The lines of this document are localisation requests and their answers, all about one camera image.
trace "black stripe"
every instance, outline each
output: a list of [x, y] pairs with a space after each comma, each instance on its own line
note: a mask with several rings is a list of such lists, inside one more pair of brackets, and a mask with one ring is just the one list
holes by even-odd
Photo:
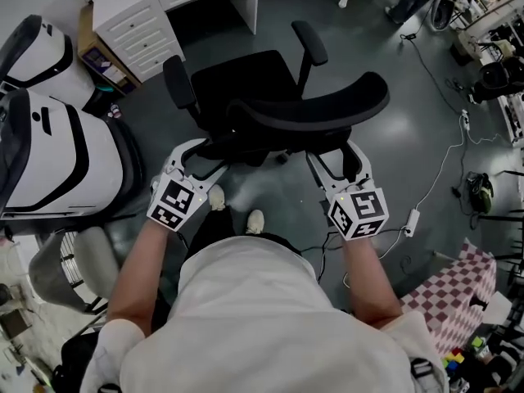
[[42, 116], [42, 128], [44, 133], [48, 135], [51, 134], [51, 124], [49, 123], [49, 108], [46, 106], [43, 106], [40, 110], [40, 114]]
[[5, 212], [27, 213], [42, 209], [44, 206], [51, 204], [56, 199], [65, 195], [71, 189], [76, 187], [85, 178], [89, 170], [89, 153], [88, 145], [85, 142], [84, 131], [78, 112], [71, 105], [65, 105], [67, 115], [71, 124], [71, 131], [73, 133], [73, 141], [75, 142], [76, 163], [75, 167], [67, 179], [62, 182], [54, 191], [44, 197], [41, 201], [32, 206], [19, 206], [6, 208]]
[[17, 86], [18, 88], [31, 88], [36, 86], [39, 83], [45, 82], [56, 75], [59, 75], [62, 71], [66, 70], [73, 63], [73, 56], [75, 52], [73, 51], [73, 43], [71, 38], [67, 35], [64, 35], [64, 56], [52, 67], [49, 67], [47, 70], [43, 71], [39, 75], [35, 75], [32, 79], [29, 79], [25, 82], [13, 79], [11, 76], [7, 75], [4, 79], [9, 84]]

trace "black chair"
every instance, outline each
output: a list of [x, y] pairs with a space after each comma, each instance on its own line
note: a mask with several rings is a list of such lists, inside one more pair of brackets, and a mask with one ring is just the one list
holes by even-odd
[[271, 151], [345, 150], [351, 126], [387, 105], [386, 82], [369, 72], [342, 90], [303, 100], [311, 66], [328, 62], [328, 54], [307, 22], [294, 21], [291, 26], [305, 50], [298, 83], [278, 51], [213, 65], [197, 71], [191, 83], [179, 56], [164, 63], [165, 83], [175, 105], [187, 109], [211, 134], [212, 143], [199, 148], [199, 156], [258, 166]]

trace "green object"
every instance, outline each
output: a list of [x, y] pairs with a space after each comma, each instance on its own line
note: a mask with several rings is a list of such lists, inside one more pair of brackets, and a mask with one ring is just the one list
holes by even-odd
[[472, 342], [472, 346], [475, 346], [475, 348], [480, 348], [484, 341], [480, 337], [475, 337]]

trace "red and white checkered cloth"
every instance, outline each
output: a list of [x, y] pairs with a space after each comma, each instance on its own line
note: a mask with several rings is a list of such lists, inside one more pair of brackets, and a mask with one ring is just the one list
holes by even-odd
[[424, 314], [439, 356], [462, 347], [480, 326], [484, 312], [479, 305], [470, 307], [469, 301], [473, 294], [490, 301], [496, 272], [496, 261], [466, 239], [458, 260], [400, 300], [404, 312]]

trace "white machine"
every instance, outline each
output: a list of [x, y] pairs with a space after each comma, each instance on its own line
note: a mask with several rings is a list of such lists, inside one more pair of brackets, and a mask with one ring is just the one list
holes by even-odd
[[[177, 146], [164, 163], [160, 179], [153, 183], [147, 217], [176, 232], [207, 200], [207, 192], [228, 170], [219, 165], [204, 178], [184, 174], [184, 162], [208, 140], [198, 138]], [[389, 218], [384, 194], [373, 182], [371, 164], [351, 141], [343, 150], [342, 162], [351, 165], [353, 178], [337, 177], [321, 156], [306, 153], [309, 167], [329, 202], [327, 216], [345, 240], [371, 237], [380, 232]]]
[[0, 101], [0, 219], [92, 215], [142, 184], [126, 128], [26, 89]]
[[70, 37], [36, 15], [26, 17], [0, 48], [0, 83], [1, 93], [29, 88], [83, 110], [100, 94]]

